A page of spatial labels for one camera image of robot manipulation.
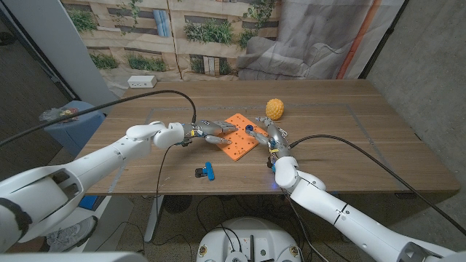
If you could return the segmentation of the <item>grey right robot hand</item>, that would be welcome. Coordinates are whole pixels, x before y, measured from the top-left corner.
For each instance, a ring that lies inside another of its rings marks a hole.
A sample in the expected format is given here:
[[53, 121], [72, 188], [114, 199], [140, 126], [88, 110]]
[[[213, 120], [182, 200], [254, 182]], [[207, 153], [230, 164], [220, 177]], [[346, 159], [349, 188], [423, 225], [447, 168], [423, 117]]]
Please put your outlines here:
[[257, 121], [263, 122], [267, 128], [267, 136], [256, 131], [245, 129], [245, 132], [254, 137], [260, 144], [267, 145], [272, 156], [279, 159], [284, 156], [291, 156], [290, 146], [285, 139], [287, 133], [275, 125], [269, 117], [257, 117]]

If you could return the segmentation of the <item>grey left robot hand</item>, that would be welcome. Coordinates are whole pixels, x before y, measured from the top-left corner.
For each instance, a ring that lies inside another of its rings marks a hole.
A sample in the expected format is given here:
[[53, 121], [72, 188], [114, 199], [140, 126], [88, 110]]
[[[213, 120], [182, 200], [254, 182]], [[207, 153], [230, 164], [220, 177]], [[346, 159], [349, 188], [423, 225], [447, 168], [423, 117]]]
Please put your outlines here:
[[188, 146], [192, 138], [204, 138], [208, 143], [212, 144], [231, 144], [232, 142], [226, 138], [219, 137], [222, 133], [230, 133], [238, 131], [236, 125], [228, 122], [199, 120], [195, 123], [183, 124], [184, 139], [182, 146]]

